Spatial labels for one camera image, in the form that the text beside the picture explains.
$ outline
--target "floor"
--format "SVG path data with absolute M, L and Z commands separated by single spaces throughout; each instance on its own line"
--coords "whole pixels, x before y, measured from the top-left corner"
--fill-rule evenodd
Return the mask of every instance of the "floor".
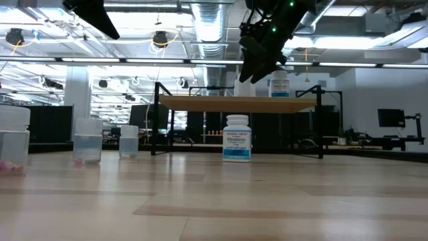
M 1 241 L 428 240 L 428 165 L 173 153 L 74 166 L 30 155 L 0 177 Z

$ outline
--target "wooden tabletop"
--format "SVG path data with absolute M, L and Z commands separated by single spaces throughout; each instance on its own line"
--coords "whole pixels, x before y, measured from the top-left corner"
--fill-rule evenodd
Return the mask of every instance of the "wooden tabletop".
M 316 105 L 314 98 L 159 96 L 171 110 L 292 114 Z

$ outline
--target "white column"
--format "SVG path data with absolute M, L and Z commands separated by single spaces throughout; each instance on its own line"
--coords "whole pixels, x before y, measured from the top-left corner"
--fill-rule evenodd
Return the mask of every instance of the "white column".
M 87 67 L 67 67 L 64 106 L 74 106 L 72 136 L 76 133 L 76 120 L 90 118 L 92 77 Z

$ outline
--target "ceiling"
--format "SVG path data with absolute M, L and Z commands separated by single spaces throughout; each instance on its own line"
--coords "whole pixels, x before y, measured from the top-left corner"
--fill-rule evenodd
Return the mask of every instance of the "ceiling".
M 105 1 L 105 4 L 113 3 L 150 3 L 157 5 L 175 4 L 176 1 L 141 1 L 141 0 L 115 0 Z M 335 4 L 321 18 L 317 24 L 319 31 L 334 31 L 331 26 L 333 17 L 345 19 L 353 17 L 348 22 L 355 21 L 365 15 L 378 13 L 385 15 L 394 11 L 399 13 L 412 9 L 426 1 L 380 1 L 380 0 L 337 0 Z M 99 57 L 99 58 L 200 58 L 195 20 L 189 14 L 165 13 L 159 11 L 160 7 L 145 9 L 143 12 L 133 12 L 132 8 L 121 9 L 113 5 L 108 12 L 113 24 L 121 38 L 111 40 L 104 34 L 62 9 L 46 8 L 16 8 L 0 7 L 0 52 L 2 56 L 49 56 L 49 57 Z M 240 59 L 239 25 L 248 16 L 248 10 L 244 0 L 235 1 L 226 5 L 225 10 L 225 36 L 219 44 L 226 49 L 225 58 L 230 60 Z M 397 28 L 397 20 L 384 17 L 386 20 L 386 34 L 377 36 L 379 39 L 393 33 Z M 5 35 L 12 27 L 23 29 L 25 47 L 14 48 L 5 41 Z M 165 50 L 158 50 L 152 46 L 152 36 L 156 31 L 166 31 L 169 41 L 172 41 Z M 310 36 L 314 42 L 325 36 Z M 297 48 L 292 49 L 290 56 L 297 61 L 327 61 L 327 62 L 406 62 L 411 63 L 420 58 L 417 49 L 388 48 L 387 50 L 337 50 L 330 48 Z M 66 85 L 67 66 L 60 65 L 36 65 L 0 62 L 0 82 L 2 90 L 51 92 L 52 90 L 40 84 L 40 76 L 54 80 L 63 86 Z M 177 80 L 185 79 L 189 86 L 205 86 L 204 67 L 153 67 L 153 66 L 89 66 L 93 75 L 94 107 L 115 109 L 137 103 L 150 102 L 155 81 L 162 82 L 175 94 L 186 94 L 188 90 L 182 89 Z M 310 68 L 309 72 L 329 73 L 332 77 L 345 71 L 344 68 Z M 235 68 L 226 69 L 235 72 Z M 306 72 L 305 67 L 295 67 L 291 72 Z M 98 86 L 100 80 L 107 80 L 108 88 Z M 61 104 L 64 94 L 56 90 L 56 94 L 4 94 L 4 102 L 36 102 Z M 136 102 L 125 100 L 120 93 L 128 92 L 140 96 Z

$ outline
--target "wooden shelf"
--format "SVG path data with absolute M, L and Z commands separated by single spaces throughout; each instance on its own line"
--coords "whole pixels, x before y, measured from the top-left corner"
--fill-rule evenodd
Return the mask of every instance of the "wooden shelf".
M 316 105 L 314 98 L 159 96 L 171 110 L 292 114 Z

